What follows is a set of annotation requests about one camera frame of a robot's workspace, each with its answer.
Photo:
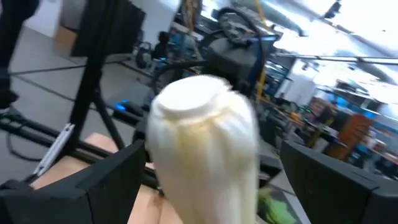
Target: gray floor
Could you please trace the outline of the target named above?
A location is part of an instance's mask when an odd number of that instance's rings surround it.
[[[74,65],[76,64],[70,60],[55,54],[52,39],[26,29],[14,54],[11,71],[22,72]],[[75,98],[82,71],[82,68],[77,68],[57,72],[28,74],[23,75],[23,77],[65,96]],[[103,97],[105,99],[109,98],[119,90],[128,88],[129,85],[136,82],[137,77],[145,80],[144,77],[120,65],[106,65],[104,75],[101,79]],[[72,102],[52,95],[18,78],[13,79],[12,88],[20,95],[20,99],[14,106],[25,117],[59,130],[67,123],[73,106]],[[125,142],[129,142],[134,131],[133,128],[117,121],[115,123]],[[90,111],[81,138],[84,139],[94,132],[108,136],[108,132],[99,114],[95,111]],[[36,165],[35,163],[22,161],[9,155],[5,138],[6,133],[0,131],[0,183],[11,178],[22,179],[29,175]],[[43,147],[19,139],[18,137],[12,137],[12,144],[18,151],[32,157],[41,157],[45,153]]]

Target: black metal frame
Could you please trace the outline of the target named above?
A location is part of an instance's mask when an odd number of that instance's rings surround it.
[[[102,76],[101,70],[103,68],[103,65],[105,64],[106,57],[108,56],[108,40],[113,29],[116,14],[118,13],[118,7],[121,3],[122,0],[112,0],[106,2],[107,7],[103,13],[103,16],[101,17],[101,26],[96,31],[97,38],[93,40],[93,46],[91,48],[88,56],[88,61],[85,66],[53,68],[38,71],[50,72],[52,70],[85,67],[85,71],[83,73],[80,87],[76,96],[75,104],[73,106],[70,116],[70,123],[74,124],[75,127],[69,140],[61,150],[55,162],[59,161],[64,156],[72,156],[89,164],[93,164],[96,161],[111,155],[110,152],[102,148],[93,146],[80,140],[80,134],[83,129],[91,103],[95,104],[98,113],[100,114],[110,135],[115,141],[118,149],[124,148],[123,140],[118,133],[118,130],[116,129],[116,126],[114,125],[111,116],[106,111],[106,104],[101,97],[100,90],[100,80]],[[34,72],[35,71],[22,72],[15,75],[23,75],[26,73]],[[13,125],[16,123],[20,125],[19,128],[15,128],[15,126]],[[27,128],[33,129],[34,132],[26,130]],[[36,123],[35,121],[23,118],[19,114],[13,114],[12,112],[4,113],[2,114],[2,116],[0,116],[0,129],[3,129],[13,135],[22,137],[26,140],[43,145],[45,147],[50,147],[53,144],[53,140],[60,134],[59,131]],[[49,138],[45,138],[36,133],[42,133]],[[32,176],[26,178],[28,182],[34,179],[35,178]],[[157,182],[155,172],[152,169],[146,169],[146,175],[144,176],[143,184],[152,187],[153,189],[159,190],[159,184]]]

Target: blue light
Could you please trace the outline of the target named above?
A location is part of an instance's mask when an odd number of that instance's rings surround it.
[[[371,118],[371,119],[375,117],[375,114],[370,111],[365,111],[364,115],[365,115],[365,117]]]
[[[126,108],[124,106],[120,105],[120,104],[116,105],[116,109],[118,109],[120,111],[125,111],[126,110]]]
[[[277,35],[271,35],[271,36],[266,36],[266,37],[261,37],[262,41],[276,41],[278,39]],[[251,38],[251,41],[257,41],[257,38]]]

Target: black cable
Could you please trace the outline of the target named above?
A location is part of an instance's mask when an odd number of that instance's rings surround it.
[[[22,123],[18,128],[16,128],[16,131],[21,130],[24,126],[25,126],[25,124]],[[33,157],[25,156],[22,153],[20,153],[17,150],[15,150],[14,146],[12,146],[11,133],[7,133],[7,135],[6,135],[6,145],[7,145],[8,152],[11,155],[13,155],[13,156],[15,156],[15,157],[17,157],[19,159],[22,159],[22,160],[25,160],[25,161],[28,161],[28,162],[40,162],[42,160],[42,158],[39,159],[39,158],[33,158]]]
[[[191,61],[191,62],[179,62],[179,63],[172,63],[168,65],[164,65],[163,67],[159,68],[158,71],[154,73],[154,77],[151,80],[149,86],[152,88],[154,95],[158,95],[159,91],[157,91],[157,81],[159,80],[160,76],[163,75],[165,72],[171,69],[186,69],[190,67],[196,66],[204,66],[208,62],[206,60],[198,60],[198,61]]]

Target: white ceiling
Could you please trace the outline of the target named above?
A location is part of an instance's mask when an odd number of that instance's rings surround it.
[[[335,0],[290,0],[324,14]],[[391,0],[341,0],[340,13],[333,22],[354,32],[391,56],[398,56],[398,13]]]

